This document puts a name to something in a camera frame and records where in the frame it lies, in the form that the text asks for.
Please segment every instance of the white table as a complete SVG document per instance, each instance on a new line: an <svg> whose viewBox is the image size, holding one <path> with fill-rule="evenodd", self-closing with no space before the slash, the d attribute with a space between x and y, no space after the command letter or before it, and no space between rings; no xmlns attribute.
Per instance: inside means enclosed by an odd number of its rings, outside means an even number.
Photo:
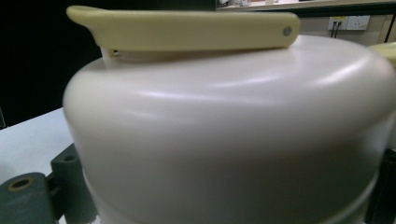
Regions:
<svg viewBox="0 0 396 224"><path fill-rule="evenodd" d="M16 175L49 175L50 161L73 143L62 108L0 131L0 184Z"/></svg>

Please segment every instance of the wall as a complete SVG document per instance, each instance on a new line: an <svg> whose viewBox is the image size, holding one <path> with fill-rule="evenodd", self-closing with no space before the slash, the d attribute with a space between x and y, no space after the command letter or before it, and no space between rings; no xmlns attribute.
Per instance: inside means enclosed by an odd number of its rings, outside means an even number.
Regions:
<svg viewBox="0 0 396 224"><path fill-rule="evenodd" d="M365 31L338 31L337 38L356 42L364 46L375 45L380 42L386 16L371 16ZM302 18L302 35L318 35L330 37L328 30L329 18Z"/></svg>

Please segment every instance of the green object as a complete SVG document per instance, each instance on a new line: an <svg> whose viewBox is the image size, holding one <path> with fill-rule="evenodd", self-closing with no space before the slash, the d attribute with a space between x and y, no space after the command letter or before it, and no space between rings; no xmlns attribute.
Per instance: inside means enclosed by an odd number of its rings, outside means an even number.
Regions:
<svg viewBox="0 0 396 224"><path fill-rule="evenodd" d="M74 145L51 161L52 174L19 175L0 186L0 224L91 223L96 208Z"/></svg>
<svg viewBox="0 0 396 224"><path fill-rule="evenodd" d="M0 186L0 223L55 223L49 187L43 174L19 175Z"/></svg>

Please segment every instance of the white container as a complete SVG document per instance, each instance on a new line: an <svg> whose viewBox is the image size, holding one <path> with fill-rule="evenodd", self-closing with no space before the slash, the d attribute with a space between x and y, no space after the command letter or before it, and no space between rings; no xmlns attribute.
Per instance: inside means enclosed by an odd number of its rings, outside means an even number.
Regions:
<svg viewBox="0 0 396 224"><path fill-rule="evenodd" d="M394 121L386 59L323 37L286 48L289 14L258 31L277 14L142 13L68 9L120 51L64 94L103 223L362 222Z"/></svg>

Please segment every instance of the dark object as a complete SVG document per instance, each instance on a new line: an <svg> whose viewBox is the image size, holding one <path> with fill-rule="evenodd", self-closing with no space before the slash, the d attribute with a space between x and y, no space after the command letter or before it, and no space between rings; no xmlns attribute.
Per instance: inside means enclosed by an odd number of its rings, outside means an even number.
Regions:
<svg viewBox="0 0 396 224"><path fill-rule="evenodd" d="M0 186L1 224L91 223L96 209L74 145L51 162L52 174L19 175Z"/></svg>
<svg viewBox="0 0 396 224"><path fill-rule="evenodd" d="M54 223L47 179L43 174L19 175L0 186L0 223Z"/></svg>
<svg viewBox="0 0 396 224"><path fill-rule="evenodd" d="M74 145L59 154L50 163L54 182L51 194L55 214L64 214L67 223L89 223L96 218L96 209L82 174L81 163Z"/></svg>
<svg viewBox="0 0 396 224"><path fill-rule="evenodd" d="M396 216L396 151L387 150L366 214L367 224L392 224Z"/></svg>

